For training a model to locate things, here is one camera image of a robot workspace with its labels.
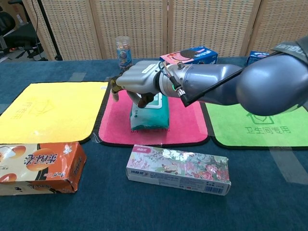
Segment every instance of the yellow cloth mat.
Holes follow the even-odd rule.
[[[0,143],[81,141],[90,136],[104,82],[30,84],[0,116]]]

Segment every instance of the pink cloth mat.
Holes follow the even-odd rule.
[[[180,99],[169,100],[169,129],[131,131],[130,111],[132,101],[125,91],[119,92],[119,101],[112,95],[103,114],[98,135],[105,144],[123,145],[163,145],[199,144],[208,137],[205,118],[200,103],[185,108]]]

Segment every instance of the table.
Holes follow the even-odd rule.
[[[219,61],[244,65],[245,58]],[[0,105],[33,82],[103,81],[119,72],[116,60],[1,63]],[[129,181],[131,148],[82,146],[88,159],[78,191],[0,197],[1,231],[308,230],[308,151],[228,150],[211,140],[176,148],[229,158],[232,186],[223,197]]]

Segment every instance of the floral print box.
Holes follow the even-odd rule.
[[[126,168],[129,180],[226,195],[231,187],[228,159],[135,145]]]

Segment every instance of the black pole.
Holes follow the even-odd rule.
[[[51,37],[51,40],[52,40],[52,43],[53,43],[53,46],[54,46],[54,49],[56,50],[56,53],[57,53],[57,55],[55,56],[55,60],[57,60],[57,61],[62,61],[62,60],[63,60],[63,59],[62,59],[62,56],[61,56],[61,54],[60,54],[60,51],[59,51],[59,48],[58,48],[56,39],[55,39],[54,36],[53,36],[53,32],[52,32],[51,26],[50,26],[50,24],[49,24],[49,21],[48,21],[48,18],[47,18],[47,15],[46,15],[46,12],[45,12],[45,9],[44,9],[44,6],[43,6],[43,3],[42,3],[41,0],[38,0],[38,5],[39,5],[39,8],[40,8],[40,11],[42,12],[42,15],[43,15],[45,24],[46,24],[46,26],[47,26],[49,35],[50,35],[50,37]]]

